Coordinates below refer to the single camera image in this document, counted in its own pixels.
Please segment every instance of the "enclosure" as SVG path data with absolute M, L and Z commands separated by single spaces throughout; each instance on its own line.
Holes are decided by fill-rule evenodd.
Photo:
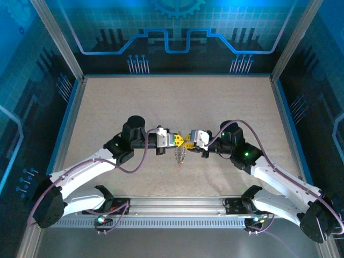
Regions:
M 173 150 L 149 151 L 135 174 L 81 186 L 132 200 L 105 236 L 80 212 L 27 226 L 23 201 L 31 174 L 86 159 L 139 115 L 183 137 L 242 119 L 272 160 L 344 202 L 343 11 L 322 0 L 0 0 L 0 257 L 342 257 L 342 235 L 318 244 L 282 218 L 245 232 L 223 198 L 278 192 L 215 154 L 187 152 L 180 167 Z

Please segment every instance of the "metal frame post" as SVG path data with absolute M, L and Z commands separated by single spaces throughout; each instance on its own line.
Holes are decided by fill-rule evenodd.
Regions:
M 307 181 L 306 176 L 305 176 L 304 166 L 302 164 L 300 153 L 296 146 L 295 138 L 293 137 L 290 121 L 288 120 L 288 116 L 286 114 L 285 105 L 283 104 L 281 92 L 277 85 L 277 81 L 274 81 L 274 82 L 271 81 L 271 87 L 275 95 L 276 104 L 277 104 L 279 113 L 281 115 L 281 120 L 283 123 L 283 127 L 284 127 L 288 144 L 290 146 L 290 151 L 291 151 L 293 160 L 301 174 L 302 180 Z M 340 257 L 337 246 L 334 242 L 332 235 L 326 240 L 325 243 L 317 244 L 317 248 L 318 248 L 319 257 L 323 257 L 323 258 L 339 258 Z
M 81 105 L 82 96 L 84 94 L 86 82 L 87 82 L 86 80 L 79 81 L 76 86 L 77 92 L 73 99 L 73 103 L 70 109 L 70 114 L 68 116 L 68 120 L 65 126 L 66 129 L 63 133 L 63 136 L 59 145 L 59 150 L 58 150 L 55 162 L 53 164 L 53 171 L 59 171 L 63 167 L 63 163 L 67 155 L 69 141 L 73 133 L 76 117 Z M 41 231 L 42 229 L 36 226 L 26 227 L 23 239 L 19 247 L 17 258 L 34 257 L 34 253 L 36 252 L 36 249 L 39 244 Z
M 282 74 L 285 66 L 289 62 L 296 47 L 302 40 L 313 18 L 317 14 L 322 2 L 323 0 L 310 0 L 298 24 L 296 25 L 295 30 L 293 34 L 291 35 L 285 49 L 283 50 L 281 56 L 279 57 L 273 72 L 271 73 L 273 82 L 277 81 L 277 79 Z
M 53 14 L 44 0 L 30 0 L 33 7 L 36 9 L 39 17 L 41 18 L 43 24 L 47 28 L 50 36 L 54 40 L 56 46 L 61 52 L 64 60 L 69 66 L 71 72 L 74 74 L 78 81 L 82 81 L 84 74 L 75 59 L 73 52 L 71 51 L 62 31 L 60 30 Z

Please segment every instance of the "wooden work surface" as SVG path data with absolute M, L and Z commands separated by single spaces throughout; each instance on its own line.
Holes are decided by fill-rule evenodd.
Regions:
M 146 120 L 146 130 L 162 125 L 183 136 L 191 130 L 211 130 L 215 135 L 225 120 L 242 119 L 259 135 L 268 155 L 298 176 L 286 140 L 274 94 L 267 77 L 234 76 L 132 76 L 89 78 L 78 112 L 64 167 L 92 155 L 132 115 Z M 246 141 L 257 146 L 242 125 Z M 82 186 L 106 186 L 114 195 L 213 196 L 241 195 L 251 185 L 272 188 L 229 160 L 210 154 L 187 152 L 179 168 L 173 150 L 155 156 L 150 150 L 143 167 L 127 175 L 113 170 Z M 123 167 L 135 168 L 143 150 Z

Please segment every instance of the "yellow object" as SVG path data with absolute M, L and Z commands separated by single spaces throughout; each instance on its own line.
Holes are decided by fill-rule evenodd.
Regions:
M 180 147 L 184 143 L 183 137 L 181 137 L 179 134 L 174 135 L 174 144 L 177 147 Z
M 175 146 L 180 147 L 180 146 L 184 145 L 186 149 L 193 149 L 195 146 L 195 143 L 190 142 L 190 138 L 191 138 L 190 135 L 186 136 L 183 139 L 179 134 L 175 134 L 175 136 L 174 136 Z

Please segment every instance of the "cable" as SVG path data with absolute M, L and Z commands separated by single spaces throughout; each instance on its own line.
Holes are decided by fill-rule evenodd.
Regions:
M 264 222 L 262 222 L 262 226 L 259 228 L 259 231 L 261 231 L 263 229 L 263 226 L 264 226 Z
M 220 134 L 227 128 L 229 127 L 231 124 L 233 123 L 242 123 L 244 125 L 246 125 L 250 131 L 253 133 L 256 141 L 258 142 L 258 145 L 264 155 L 264 157 L 266 158 L 267 162 L 269 163 L 269 165 L 272 167 L 273 170 L 275 170 L 277 173 L 279 173 L 281 176 L 283 176 L 284 178 L 286 178 L 287 180 L 289 180 L 290 182 L 292 182 L 293 184 L 295 184 L 296 186 L 300 187 L 302 190 L 308 192 L 310 195 L 312 195 L 314 198 L 316 198 L 318 201 L 320 201 L 331 213 L 332 215 L 336 218 L 336 220 L 338 221 L 340 227 L 341 227 L 341 231 L 337 232 L 337 233 L 332 233 L 334 235 L 340 235 L 344 233 L 344 223 L 343 221 L 341 221 L 341 219 L 339 218 L 338 214 L 336 213 L 336 211 L 327 203 L 325 202 L 321 197 L 319 197 L 316 193 L 312 192 L 311 190 L 309 190 L 307 187 L 304 187 L 302 184 L 298 183 L 297 181 L 295 181 L 294 179 L 292 179 L 291 177 L 287 176 L 286 174 L 282 173 L 278 168 L 276 168 L 273 163 L 271 162 L 271 160 L 269 159 L 269 157 L 267 156 L 262 142 L 260 141 L 258 135 L 256 134 L 256 132 L 253 130 L 253 128 L 245 121 L 241 120 L 241 119 L 237 119 L 237 120 L 233 120 L 228 122 L 227 124 L 225 124 L 221 130 L 215 135 L 215 137 L 208 143 L 205 145 L 205 147 L 208 147 L 209 145 L 213 144 L 216 141 L 216 138 L 220 136 Z
M 224 160 L 229 160 L 231 157 L 229 156 L 229 157 L 223 157 L 222 155 L 221 155 L 221 153 L 219 153 L 219 155 L 220 155 L 220 157 L 222 157 Z
M 106 213 L 98 213 L 98 212 L 94 212 L 94 211 L 91 211 L 91 210 L 87 210 L 88 212 L 94 214 L 94 215 L 106 215 L 106 214 L 112 214 L 116 211 L 119 211 L 120 209 L 122 209 L 123 207 L 125 207 L 124 211 L 122 212 L 121 216 L 119 217 L 119 219 L 117 220 L 117 222 L 114 224 L 114 226 L 112 228 L 110 228 L 109 230 L 100 230 L 97 228 L 97 226 L 94 227 L 94 230 L 96 232 L 98 232 L 98 234 L 107 234 L 107 233 L 110 233 L 111 231 L 113 231 L 117 225 L 119 225 L 120 221 L 122 220 L 122 217 L 123 215 L 125 214 L 125 212 L 127 211 L 127 209 L 129 208 L 129 203 L 126 202 L 125 204 L 123 204 L 122 206 L 114 209 L 113 211 L 109 211 L 109 212 L 106 212 Z
M 123 172 L 125 172 L 125 173 L 127 173 L 127 174 L 135 173 L 135 172 L 142 166 L 144 160 L 146 159 L 147 151 L 148 151 L 148 135 L 149 135 L 149 133 L 150 133 L 151 131 L 154 131 L 154 130 L 156 130 L 156 129 L 154 128 L 154 129 L 150 129 L 150 130 L 147 131 L 146 137 L 145 137 L 145 149 L 144 149 L 144 154 L 143 154 L 143 156 L 142 156 L 142 159 L 141 159 L 139 165 L 138 165 L 134 170 L 131 170 L 131 171 L 126 170 L 126 169 L 120 167 L 119 165 L 117 165 L 117 164 L 115 164 L 115 163 L 113 163 L 113 162 L 111 162 L 111 161 L 108 161 L 108 160 L 106 160 L 106 159 L 90 159 L 90 160 L 85 160 L 85 161 L 80 162 L 79 164 L 75 165 L 74 167 L 72 167 L 71 169 L 69 169 L 67 172 L 65 172 L 62 176 L 60 176 L 55 182 L 53 182 L 53 183 L 52 183 L 52 184 L 42 193 L 42 195 L 38 198 L 38 200 L 36 201 L 36 203 L 33 205 L 33 208 L 32 208 L 32 210 L 31 210 L 30 214 L 28 215 L 27 224 L 28 224 L 29 226 L 33 226 L 33 225 L 36 224 L 36 223 L 32 223 L 33 215 L 34 215 L 34 213 L 36 212 L 36 210 L 37 210 L 39 204 L 42 202 L 42 200 L 44 199 L 44 197 L 47 195 L 47 193 L 48 193 L 50 190 L 52 190 L 52 188 L 53 188 L 54 186 L 56 186 L 58 183 L 60 183 L 62 180 L 64 180 L 64 178 L 65 178 L 66 176 L 68 176 L 69 173 L 73 172 L 75 169 L 78 169 L 79 167 L 82 167 L 82 166 L 84 166 L 84 165 L 86 165 L 86 164 L 89 164 L 89 163 L 94 163 L 94 162 L 96 162 L 96 161 L 99 161 L 99 162 L 106 162 L 106 163 L 109 163 L 109 164 L 113 165 L 115 168 L 118 168 L 119 170 L 121 170 L 121 171 L 123 171 Z
M 93 210 L 86 210 L 88 213 L 91 213 L 93 215 L 110 215 L 110 214 L 113 214 L 117 211 L 120 211 L 122 208 L 128 206 L 129 207 L 129 203 L 126 202 L 125 204 L 122 204 L 120 207 L 117 207 L 116 209 L 113 209 L 111 211 L 108 211 L 108 212 L 95 212 Z
M 261 229 L 259 229 L 259 228 L 257 228 L 257 227 L 254 228 L 254 229 L 258 229 L 258 231 L 257 231 L 256 233 L 257 233 L 257 234 L 260 234 L 260 233 L 263 233 L 263 232 L 265 232 L 266 230 L 268 230 L 269 227 L 271 227 L 271 225 L 273 224 L 274 220 L 275 220 L 275 215 L 273 214 L 273 216 L 272 216 L 272 218 L 271 218 L 271 221 L 270 221 L 269 225 L 268 225 L 266 228 L 262 229 L 263 226 L 262 226 Z
M 253 228 L 254 230 L 260 230 L 258 227 L 254 227 L 254 226 L 249 226 L 250 228 Z M 300 256 L 298 256 L 282 239 L 280 239 L 278 236 L 270 233 L 269 231 L 264 231 L 265 234 L 268 234 L 269 236 L 275 238 L 278 242 L 280 242 L 281 244 L 283 244 L 286 249 L 291 252 L 296 258 L 300 258 Z

